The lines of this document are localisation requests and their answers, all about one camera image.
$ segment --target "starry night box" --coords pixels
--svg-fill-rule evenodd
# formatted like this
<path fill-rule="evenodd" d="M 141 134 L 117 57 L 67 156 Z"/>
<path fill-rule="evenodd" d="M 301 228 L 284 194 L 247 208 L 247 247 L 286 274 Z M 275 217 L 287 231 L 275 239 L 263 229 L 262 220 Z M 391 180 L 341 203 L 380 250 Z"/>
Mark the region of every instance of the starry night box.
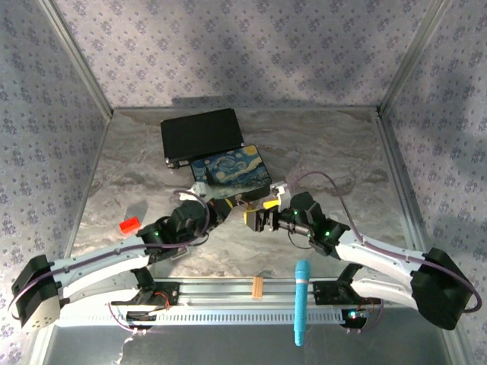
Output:
<path fill-rule="evenodd" d="M 195 181 L 210 187 L 213 198 L 254 202 L 270 193 L 272 180 L 255 145 L 193 161 L 191 169 Z"/>

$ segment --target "marble surface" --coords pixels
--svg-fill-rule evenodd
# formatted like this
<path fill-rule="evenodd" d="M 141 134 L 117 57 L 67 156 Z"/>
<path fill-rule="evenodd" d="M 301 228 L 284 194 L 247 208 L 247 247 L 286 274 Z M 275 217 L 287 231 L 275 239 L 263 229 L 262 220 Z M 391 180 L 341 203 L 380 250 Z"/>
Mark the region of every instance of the marble surface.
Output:
<path fill-rule="evenodd" d="M 311 170 L 331 175 L 362 233 L 406 247 L 399 205 L 387 162 L 369 112 L 236 110 L 247 144 L 255 144 L 274 182 Z M 123 240 L 118 223 L 137 216 L 142 225 L 169 215 L 178 201 L 172 191 L 193 184 L 191 169 L 169 170 L 164 163 L 162 119 L 191 112 L 116 110 L 104 142 L 81 226 L 73 247 L 78 256 Z M 347 222 L 331 185 L 309 176 L 294 193 L 308 191 L 325 214 Z M 297 260 L 309 259 L 315 277 L 337 276 L 344 262 L 314 250 L 299 250 L 285 231 L 254 233 L 235 208 L 208 242 L 178 260 L 151 268 L 157 277 L 267 275 L 292 277 Z M 306 246 L 305 238 L 294 237 Z"/>

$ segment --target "patterned wall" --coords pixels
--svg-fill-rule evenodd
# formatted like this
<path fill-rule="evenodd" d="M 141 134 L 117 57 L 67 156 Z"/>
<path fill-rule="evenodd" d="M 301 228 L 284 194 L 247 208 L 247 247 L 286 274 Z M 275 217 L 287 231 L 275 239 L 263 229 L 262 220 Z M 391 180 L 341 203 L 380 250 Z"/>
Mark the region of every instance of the patterned wall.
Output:
<path fill-rule="evenodd" d="M 113 108 L 377 105 L 429 0 L 57 0 Z"/>
<path fill-rule="evenodd" d="M 27 261 L 64 253 L 103 117 L 34 0 L 0 0 L 0 363 L 26 336 L 8 318 Z"/>
<path fill-rule="evenodd" d="M 487 291 L 487 5 L 461 0 L 447 12 L 386 116 L 425 228 L 485 298 Z M 487 363 L 487 305 L 466 316 Z"/>

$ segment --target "red block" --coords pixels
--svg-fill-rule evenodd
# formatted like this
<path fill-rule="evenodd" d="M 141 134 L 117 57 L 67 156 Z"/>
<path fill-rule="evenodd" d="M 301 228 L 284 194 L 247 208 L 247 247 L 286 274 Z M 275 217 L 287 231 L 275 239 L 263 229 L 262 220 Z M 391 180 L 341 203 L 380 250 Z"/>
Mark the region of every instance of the red block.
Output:
<path fill-rule="evenodd" d="M 132 217 L 125 222 L 119 224 L 120 230 L 123 234 L 128 234 L 140 227 L 140 222 L 137 217 Z"/>

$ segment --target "blue marker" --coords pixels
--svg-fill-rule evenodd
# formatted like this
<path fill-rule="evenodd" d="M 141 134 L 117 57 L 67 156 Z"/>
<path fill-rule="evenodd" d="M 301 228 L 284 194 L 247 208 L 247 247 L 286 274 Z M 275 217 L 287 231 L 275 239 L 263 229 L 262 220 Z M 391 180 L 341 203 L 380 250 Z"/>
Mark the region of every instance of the blue marker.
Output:
<path fill-rule="evenodd" d="M 294 304 L 294 342 L 296 346 L 304 343 L 306 333 L 307 286 L 311 276 L 310 262 L 300 260 L 296 264 L 296 299 Z"/>

